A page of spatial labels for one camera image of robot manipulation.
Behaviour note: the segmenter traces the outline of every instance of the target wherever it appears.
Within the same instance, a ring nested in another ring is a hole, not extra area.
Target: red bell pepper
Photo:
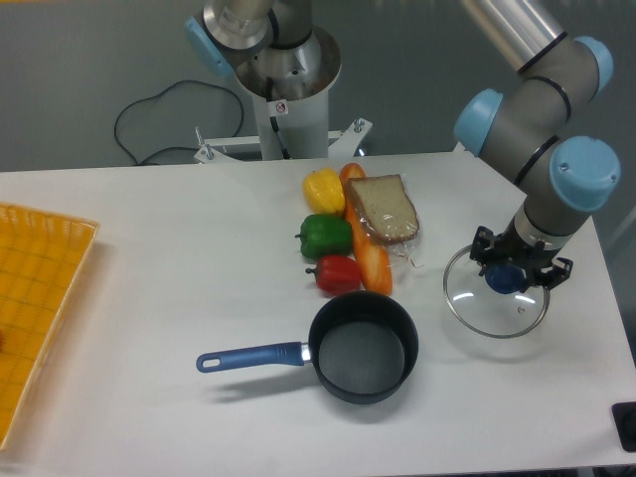
[[[323,256],[316,263],[316,268],[307,268],[305,272],[316,275],[318,288],[331,295],[358,290],[362,281],[356,261],[344,255]]]

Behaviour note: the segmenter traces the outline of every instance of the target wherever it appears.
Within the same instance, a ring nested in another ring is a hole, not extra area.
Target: orange plastic tray
[[[0,203],[0,450],[99,224]]]

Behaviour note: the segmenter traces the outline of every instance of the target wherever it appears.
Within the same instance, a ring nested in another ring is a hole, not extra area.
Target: blue joint cap
[[[596,94],[599,94],[605,85],[609,83],[614,74],[612,54],[609,53],[605,45],[594,40],[592,37],[578,37],[574,40],[586,45],[596,58],[596,63],[598,64],[598,89],[596,90]]]
[[[485,89],[473,97],[455,122],[453,130],[455,139],[476,157],[484,147],[503,99],[504,96],[501,93],[493,89]]]
[[[553,152],[550,180],[567,205],[594,212],[620,180],[620,162],[611,147],[587,136],[572,137]]]
[[[504,263],[486,269],[486,283],[497,293],[509,295],[526,285],[526,274],[518,266]]]
[[[186,35],[199,59],[216,75],[228,77],[234,70],[194,17],[186,21]]]

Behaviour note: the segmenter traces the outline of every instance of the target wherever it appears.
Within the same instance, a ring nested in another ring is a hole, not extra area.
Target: saucepan
[[[311,363],[322,386],[353,404],[380,402],[404,383],[417,360],[412,319],[395,300],[360,290],[328,301],[315,316],[306,343],[278,343],[206,353],[202,373],[261,365]]]

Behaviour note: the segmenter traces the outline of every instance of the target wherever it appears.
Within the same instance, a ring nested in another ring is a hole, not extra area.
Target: bell pepper
[[[355,260],[347,256],[323,256],[315,268],[306,268],[305,272],[316,275],[318,288],[331,295],[342,295],[360,289],[360,267]]]
[[[333,169],[325,167],[309,174],[302,181],[302,192],[313,213],[342,216],[345,192]]]
[[[349,179],[354,177],[367,177],[363,168],[356,163],[347,164],[340,171],[343,187]],[[345,219],[352,227],[354,257],[362,273],[362,284],[369,291],[391,295],[394,282],[387,249],[375,243],[367,234],[349,199],[347,199]]]
[[[307,217],[300,226],[300,252],[317,260],[325,255],[351,253],[351,224],[344,219],[326,214]]]

